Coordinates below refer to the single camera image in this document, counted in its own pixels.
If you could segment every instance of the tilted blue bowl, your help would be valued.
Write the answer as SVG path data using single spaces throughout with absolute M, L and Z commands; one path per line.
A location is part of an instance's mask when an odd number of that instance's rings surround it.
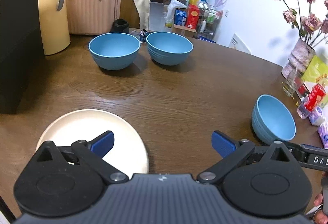
M 148 52 L 156 62 L 174 66 L 186 60 L 194 46 L 185 37 L 171 32 L 153 32 L 147 36 Z
M 274 140 L 290 141 L 296 134 L 295 121 L 286 106 L 277 98 L 263 94 L 252 112 L 253 130 L 260 140 L 271 144 Z
M 93 38 L 89 50 L 99 67 L 118 70 L 130 65 L 136 58 L 140 41 L 126 33 L 105 33 Z

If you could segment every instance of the yellow-green package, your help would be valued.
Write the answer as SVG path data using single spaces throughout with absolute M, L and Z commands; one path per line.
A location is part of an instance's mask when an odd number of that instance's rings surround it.
M 324 75 L 328 74 L 328 65 L 325 64 L 318 56 L 314 56 L 312 61 L 307 67 L 305 73 L 303 74 L 302 80 L 306 88 L 311 91 L 313 86 L 316 84 L 315 80 Z M 319 103 L 319 106 L 323 108 L 328 102 L 328 95 L 326 95 L 323 100 Z

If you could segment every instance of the vase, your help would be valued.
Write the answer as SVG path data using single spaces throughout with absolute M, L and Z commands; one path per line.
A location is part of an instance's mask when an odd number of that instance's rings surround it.
M 282 69 L 281 73 L 285 78 L 288 77 L 289 72 L 292 68 L 296 68 L 301 73 L 306 71 L 311 60 L 315 55 L 315 51 L 308 44 L 306 44 L 302 39 L 298 39 L 294 49 L 288 56 L 288 64 Z

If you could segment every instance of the white plastic bag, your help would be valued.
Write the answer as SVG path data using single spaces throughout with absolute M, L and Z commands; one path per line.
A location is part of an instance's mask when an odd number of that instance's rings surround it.
M 165 18 L 165 26 L 168 27 L 168 25 L 173 24 L 174 22 L 174 14 L 175 14 L 175 9 L 176 8 L 187 8 L 186 5 L 182 4 L 178 0 L 171 0 L 171 3 L 167 7 L 167 15 Z

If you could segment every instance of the wooden table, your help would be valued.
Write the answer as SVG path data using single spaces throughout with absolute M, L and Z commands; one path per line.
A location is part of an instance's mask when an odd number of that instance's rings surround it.
M 61 115 L 97 108 L 128 121 L 144 141 L 151 173 L 198 173 L 220 160 L 211 134 L 255 142 L 251 113 L 261 94 L 280 99 L 294 116 L 296 143 L 321 146 L 316 127 L 301 120 L 282 90 L 281 67 L 263 59 L 191 39 L 194 50 L 177 66 L 153 62 L 142 45 L 134 63 L 110 72 L 88 51 L 90 37 L 73 36 L 64 51 L 47 56 L 31 74 L 16 115 L 0 115 L 0 195 L 20 212 L 13 185 L 45 128 Z M 314 195 L 321 172 L 306 170 Z

